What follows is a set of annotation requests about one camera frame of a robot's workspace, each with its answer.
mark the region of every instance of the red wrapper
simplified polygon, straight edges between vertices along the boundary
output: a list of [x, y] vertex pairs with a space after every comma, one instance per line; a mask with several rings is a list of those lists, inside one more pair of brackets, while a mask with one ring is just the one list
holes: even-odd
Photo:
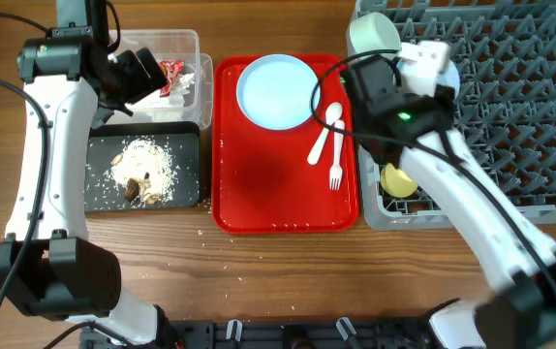
[[170, 96], [170, 89], [176, 82], [177, 76], [183, 70], [183, 61], [165, 60], [160, 62], [160, 68], [162, 68], [162, 73], [164, 73], [164, 76], [169, 81], [169, 83], [160, 90], [160, 97], [168, 97]]

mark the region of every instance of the white spoon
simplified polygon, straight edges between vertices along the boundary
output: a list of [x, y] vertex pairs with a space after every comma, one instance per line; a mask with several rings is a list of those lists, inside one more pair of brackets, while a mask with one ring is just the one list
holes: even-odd
[[[338, 121], [340, 117], [343, 115], [343, 105], [339, 102], [334, 102], [327, 110], [325, 110], [325, 123], [328, 125], [333, 125], [334, 122]], [[325, 140], [327, 139], [327, 134], [329, 130], [325, 127], [321, 131], [321, 134], [317, 138], [315, 145], [310, 150], [310, 154], [308, 154], [308, 163], [310, 165], [317, 165], [319, 162], [319, 158], [321, 157], [321, 152], [324, 150]]]

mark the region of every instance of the white fork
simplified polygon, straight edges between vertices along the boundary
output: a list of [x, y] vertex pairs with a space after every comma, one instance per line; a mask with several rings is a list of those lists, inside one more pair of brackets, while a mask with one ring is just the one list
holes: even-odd
[[[334, 127], [344, 130], [345, 122], [338, 120], [334, 123]], [[343, 135], [334, 132], [334, 165], [329, 169], [329, 189], [338, 190], [340, 182], [343, 178], [343, 169], [340, 167], [340, 151], [343, 149]]]

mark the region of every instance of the dish rack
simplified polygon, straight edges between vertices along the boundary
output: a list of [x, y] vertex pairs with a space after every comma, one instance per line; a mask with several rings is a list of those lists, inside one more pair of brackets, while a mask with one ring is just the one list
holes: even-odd
[[[461, 75], [455, 127], [527, 218], [556, 223], [556, 0], [483, 3], [493, 1], [361, 0], [353, 18], [380, 12], [404, 42], [452, 45]], [[379, 166], [363, 149], [358, 158], [365, 218], [373, 229], [451, 226], [421, 189], [407, 199], [389, 196]]]

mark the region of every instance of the wooden table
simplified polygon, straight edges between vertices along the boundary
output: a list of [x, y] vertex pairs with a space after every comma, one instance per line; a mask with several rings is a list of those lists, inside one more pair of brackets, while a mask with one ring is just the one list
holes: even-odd
[[[123, 28], [192, 28], [214, 64], [236, 54], [345, 55], [353, 1], [116, 1]], [[55, 24], [53, 0], [0, 0], [0, 11]], [[20, 86], [15, 57], [35, 29], [0, 19], [0, 78]], [[11, 215], [24, 140], [23, 101], [0, 88], [0, 241]], [[345, 233], [231, 237], [208, 202], [174, 212], [95, 214], [90, 240], [114, 252], [123, 284], [171, 319], [334, 320], [419, 315], [451, 298], [491, 296], [454, 230], [375, 232], [360, 218]], [[556, 226], [544, 227], [556, 238]], [[0, 347], [42, 347], [68, 328], [22, 317], [8, 302]], [[61, 348], [76, 348], [77, 334]]]

